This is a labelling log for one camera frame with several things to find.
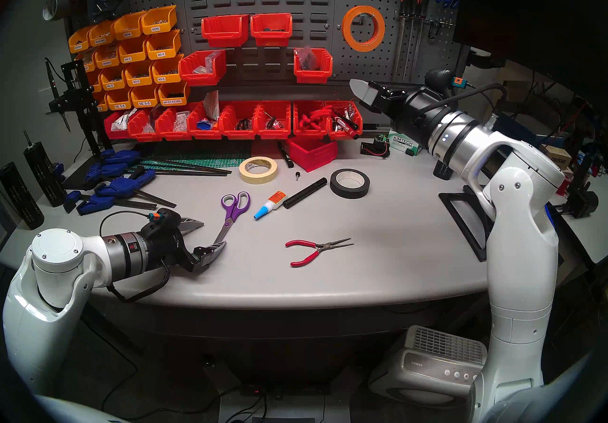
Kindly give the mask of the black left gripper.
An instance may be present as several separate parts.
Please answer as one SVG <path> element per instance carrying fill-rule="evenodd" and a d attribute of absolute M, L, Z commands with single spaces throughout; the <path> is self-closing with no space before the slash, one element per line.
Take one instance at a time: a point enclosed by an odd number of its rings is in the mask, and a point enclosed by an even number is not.
<path fill-rule="evenodd" d="M 162 262 L 177 264 L 186 271 L 206 271 L 219 257 L 226 246 L 221 241 L 209 247 L 196 247 L 188 252 L 183 236 L 204 226 L 204 222 L 184 218 L 180 219 L 178 227 L 163 226 L 162 222 L 149 222 L 142 228 L 142 239 L 145 243 L 147 259 L 143 272 L 158 269 Z"/>

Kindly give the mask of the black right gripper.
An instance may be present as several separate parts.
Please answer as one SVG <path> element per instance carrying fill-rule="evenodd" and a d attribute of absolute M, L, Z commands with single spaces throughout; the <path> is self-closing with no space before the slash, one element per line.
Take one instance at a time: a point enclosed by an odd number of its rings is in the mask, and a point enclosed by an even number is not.
<path fill-rule="evenodd" d="M 350 86 L 361 106 L 370 112 L 388 116 L 395 132 L 417 143 L 429 143 L 432 132 L 442 118 L 450 114 L 450 107 L 446 105 L 422 113 L 425 107 L 444 99 L 425 86 L 404 91 L 359 79 L 351 79 Z"/>

